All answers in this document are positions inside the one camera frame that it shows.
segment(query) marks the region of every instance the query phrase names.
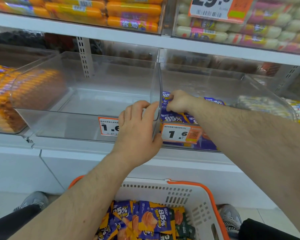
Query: price sign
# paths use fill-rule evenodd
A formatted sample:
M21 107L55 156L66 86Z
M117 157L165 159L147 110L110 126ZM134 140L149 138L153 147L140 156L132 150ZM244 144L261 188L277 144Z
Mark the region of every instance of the price sign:
M202 134L200 126L164 123L161 135L164 141L196 144Z
M192 0L189 16L243 23L253 0Z
M119 120L114 118L99 117L101 135L118 136Z

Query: gray sneaker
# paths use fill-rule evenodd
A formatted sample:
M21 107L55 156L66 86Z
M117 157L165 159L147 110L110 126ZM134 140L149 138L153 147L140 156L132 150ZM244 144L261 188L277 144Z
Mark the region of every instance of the gray sneaker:
M220 205L218 208L229 237L231 239L238 239L238 233L242 224L239 212L230 204Z
M25 198L21 205L16 207L13 211L15 212L29 205L39 205L41 211L43 211L49 205L49 200L45 193L36 191Z

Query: shopping basket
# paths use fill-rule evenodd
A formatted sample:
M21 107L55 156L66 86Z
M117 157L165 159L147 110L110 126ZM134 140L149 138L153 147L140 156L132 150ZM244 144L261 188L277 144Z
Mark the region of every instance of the shopping basket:
M69 188L82 177L76 178ZM213 195L203 184L127 177L115 200L128 199L146 200L168 207L184 206L188 223L196 229L196 240L229 240Z

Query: shelf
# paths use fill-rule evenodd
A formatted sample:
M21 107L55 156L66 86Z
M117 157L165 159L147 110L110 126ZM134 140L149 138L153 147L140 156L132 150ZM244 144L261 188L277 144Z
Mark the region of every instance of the shelf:
M0 26L300 66L300 55L0 13Z

